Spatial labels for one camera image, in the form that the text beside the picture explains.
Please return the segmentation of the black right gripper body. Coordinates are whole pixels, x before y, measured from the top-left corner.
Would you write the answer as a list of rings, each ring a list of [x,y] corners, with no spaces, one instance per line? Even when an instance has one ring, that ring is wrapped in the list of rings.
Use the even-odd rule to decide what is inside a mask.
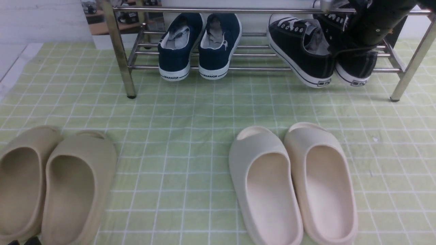
[[[416,0],[335,0],[320,24],[335,56],[374,49],[413,8]]]

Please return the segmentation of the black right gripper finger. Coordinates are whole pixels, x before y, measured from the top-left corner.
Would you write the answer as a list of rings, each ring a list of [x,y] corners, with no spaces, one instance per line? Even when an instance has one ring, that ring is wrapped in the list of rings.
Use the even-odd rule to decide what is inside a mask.
[[[42,245],[41,241],[39,240],[39,237],[33,236],[29,238],[24,245]]]

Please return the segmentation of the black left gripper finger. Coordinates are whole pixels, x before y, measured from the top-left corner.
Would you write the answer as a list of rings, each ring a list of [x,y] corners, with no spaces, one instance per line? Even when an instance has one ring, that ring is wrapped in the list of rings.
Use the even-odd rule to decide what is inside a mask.
[[[14,240],[10,242],[8,245],[20,245],[20,242],[18,240]]]

